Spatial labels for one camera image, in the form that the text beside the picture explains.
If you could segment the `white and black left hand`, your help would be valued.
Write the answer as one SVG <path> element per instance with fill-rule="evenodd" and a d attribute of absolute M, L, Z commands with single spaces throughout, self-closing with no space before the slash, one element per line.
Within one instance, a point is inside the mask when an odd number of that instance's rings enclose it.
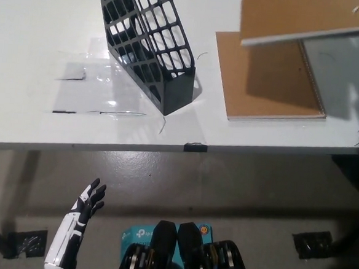
<path fill-rule="evenodd" d="M 106 189 L 107 186 L 100 185 L 98 178 L 82 191 L 52 240 L 44 260 L 44 269 L 76 269 L 87 224 L 97 210 L 105 205 L 103 198 Z"/>

